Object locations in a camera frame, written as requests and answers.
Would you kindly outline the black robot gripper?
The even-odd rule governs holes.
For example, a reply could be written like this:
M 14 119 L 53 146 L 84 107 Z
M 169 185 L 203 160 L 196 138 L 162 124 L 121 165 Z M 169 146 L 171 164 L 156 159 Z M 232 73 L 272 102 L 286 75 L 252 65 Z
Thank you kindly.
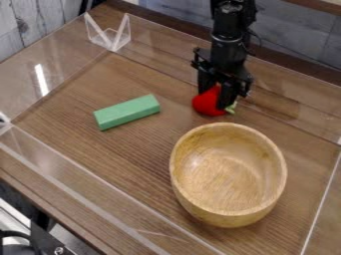
M 193 59 L 189 65 L 196 69 L 197 93 L 204 93 L 215 83 L 219 86 L 216 108 L 225 109 L 232 105 L 236 96 L 245 97 L 252 84 L 252 76 L 243 66 L 231 68 L 228 71 L 215 67 L 207 60 L 208 52 L 205 49 L 193 48 Z

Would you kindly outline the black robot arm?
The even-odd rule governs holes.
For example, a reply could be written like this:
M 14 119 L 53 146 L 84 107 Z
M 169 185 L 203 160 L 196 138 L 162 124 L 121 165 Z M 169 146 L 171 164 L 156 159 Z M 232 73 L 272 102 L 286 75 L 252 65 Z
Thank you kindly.
M 212 28 L 209 48 L 195 47 L 191 66 L 196 69 L 197 93 L 219 86 L 213 106 L 225 110 L 245 97 L 253 82 L 244 67 L 249 55 L 249 25 L 255 22 L 255 0 L 209 0 Z

